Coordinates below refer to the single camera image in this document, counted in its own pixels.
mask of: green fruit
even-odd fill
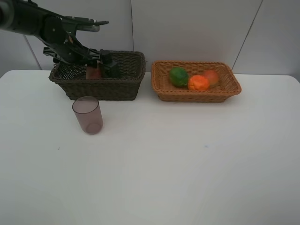
[[[181,67],[171,69],[169,77],[175,87],[185,87],[188,85],[188,73]]]

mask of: light brown wicker basket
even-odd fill
[[[184,68],[190,77],[212,69],[220,75],[220,81],[207,91],[176,88],[169,80],[169,72],[173,67]],[[155,61],[152,64],[151,82],[158,97],[169,102],[224,102],[242,91],[231,69],[222,62]]]

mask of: cup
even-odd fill
[[[72,109],[77,120],[85,133],[97,134],[103,127],[99,101],[92,96],[84,96],[77,99]]]

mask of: dark wicker basket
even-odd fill
[[[113,60],[119,64],[121,79],[85,79],[86,67],[59,63],[54,66],[49,79],[58,84],[71,100],[93,96],[99,100],[134,100],[145,75],[146,61],[141,52],[112,51]]]

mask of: white wall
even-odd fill
[[[92,18],[110,23],[100,26],[100,31],[79,31],[78,40],[86,47],[108,50],[133,50],[130,0],[36,0],[39,7],[61,15]],[[52,58],[43,55],[44,44],[28,36],[42,69],[52,69]]]
[[[261,0],[132,0],[134,50],[148,60],[233,66]]]
[[[39,69],[23,35],[0,30],[0,77],[14,69]]]
[[[300,80],[299,9],[299,0],[264,0],[233,71]]]

